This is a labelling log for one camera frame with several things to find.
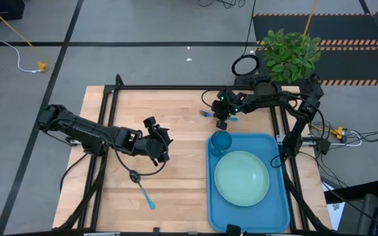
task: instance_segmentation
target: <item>blue cup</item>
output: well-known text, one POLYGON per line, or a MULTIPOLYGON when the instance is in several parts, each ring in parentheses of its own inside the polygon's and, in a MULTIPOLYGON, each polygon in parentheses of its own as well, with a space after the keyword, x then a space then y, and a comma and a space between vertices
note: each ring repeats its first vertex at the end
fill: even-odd
POLYGON ((209 148, 215 157, 220 157, 230 148, 232 143, 231 135, 225 131, 216 131, 209 140, 209 148))

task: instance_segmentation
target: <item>concrete floor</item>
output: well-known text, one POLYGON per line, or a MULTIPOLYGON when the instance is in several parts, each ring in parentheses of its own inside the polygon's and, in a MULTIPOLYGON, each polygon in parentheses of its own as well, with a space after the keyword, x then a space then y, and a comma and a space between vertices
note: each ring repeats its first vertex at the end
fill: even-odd
MULTIPOLYGON (((257 0, 255 13, 307 13, 312 2, 257 0)), ((370 11, 378 11, 378 0, 366 2, 370 11)), ((77 0, 25 3, 24 18, 12 21, 13 26, 31 41, 62 42, 77 0)), ((245 41, 252 4, 247 1, 243 8, 227 10, 219 3, 201 8, 196 0, 84 0, 72 41, 245 41)), ((362 9, 358 0, 320 0, 316 12, 362 9)), ((2 23, 0 39, 20 41, 2 23)), ((255 40, 253 34, 249 40, 255 40)), ((15 52, 0 47, 0 214, 60 50, 38 49, 49 58, 44 74, 18 71, 15 52)), ((34 51, 19 50, 22 66, 34 69, 34 51)), ((117 73, 128 85, 231 85, 230 66, 242 52, 243 47, 69 47, 50 103, 79 113, 85 87, 113 83, 117 73)), ((250 67, 249 62, 240 65, 240 69, 250 67)), ((324 91, 322 112, 332 125, 378 130, 378 87, 324 87, 324 91)), ((69 152, 68 146, 39 134, 5 233, 51 228, 69 152)), ((378 143, 340 148, 324 158, 349 185, 378 180, 378 143)), ((350 224, 345 220, 341 228, 348 231, 350 224)))

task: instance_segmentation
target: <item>plastic tray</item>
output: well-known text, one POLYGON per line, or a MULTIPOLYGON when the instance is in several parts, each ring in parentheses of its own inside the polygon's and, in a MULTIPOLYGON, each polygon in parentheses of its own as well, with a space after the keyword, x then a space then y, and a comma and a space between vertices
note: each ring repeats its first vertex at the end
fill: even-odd
POLYGON ((211 226, 225 232, 227 224, 241 227, 251 233, 279 233, 289 225, 289 209, 284 177, 281 168, 270 166, 270 160, 279 154, 278 145, 269 134, 230 133, 231 147, 222 156, 232 151, 248 151, 265 164, 269 173, 269 189, 265 197, 253 206, 236 206, 225 200, 215 186, 215 167, 222 157, 215 157, 209 151, 207 141, 207 202, 208 220, 211 226))

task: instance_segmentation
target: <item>wooden table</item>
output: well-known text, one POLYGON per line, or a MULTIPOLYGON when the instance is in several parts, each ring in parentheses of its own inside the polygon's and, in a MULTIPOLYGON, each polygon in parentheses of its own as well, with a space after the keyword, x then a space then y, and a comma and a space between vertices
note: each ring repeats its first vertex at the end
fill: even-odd
MULTIPOLYGON (((104 87, 87 87, 80 116, 97 122, 104 87)), ((297 87, 283 90, 298 92, 297 87)), ((114 152, 108 155, 104 188, 98 217, 98 231, 151 232, 159 227, 162 232, 215 232, 207 219, 205 142, 217 128, 215 119, 206 118, 199 110, 209 111, 202 103, 202 90, 120 90, 114 125, 140 129, 146 134, 142 121, 154 116, 162 127, 169 128, 173 143, 169 146, 170 161, 154 176, 143 177, 141 184, 155 202, 150 210, 139 186, 134 184, 129 173, 120 165, 114 152)), ((207 103, 216 99, 217 92, 207 92, 207 103)), ((105 123, 107 125, 108 101, 105 123)), ((265 132, 274 135, 270 109, 257 109, 250 114, 239 113, 238 122, 228 122, 228 132, 265 132)), ((282 120, 279 109, 277 117, 280 130, 282 120)), ((295 118, 288 114, 289 126, 295 118)), ((301 151, 313 155, 311 147, 301 151)), ((81 147, 73 147, 68 166, 83 154, 81 147)), ((119 154, 125 164, 138 172, 156 169, 147 157, 130 157, 119 154)), ((316 162, 306 155, 297 156, 297 166, 305 201, 327 227, 331 227, 325 197, 320 183, 316 162)), ((65 222, 83 196, 89 167, 89 158, 73 168, 64 180, 53 226, 65 222)), ((301 229, 298 205, 292 198, 296 225, 301 229)), ((86 226, 93 203, 87 209, 86 226)))

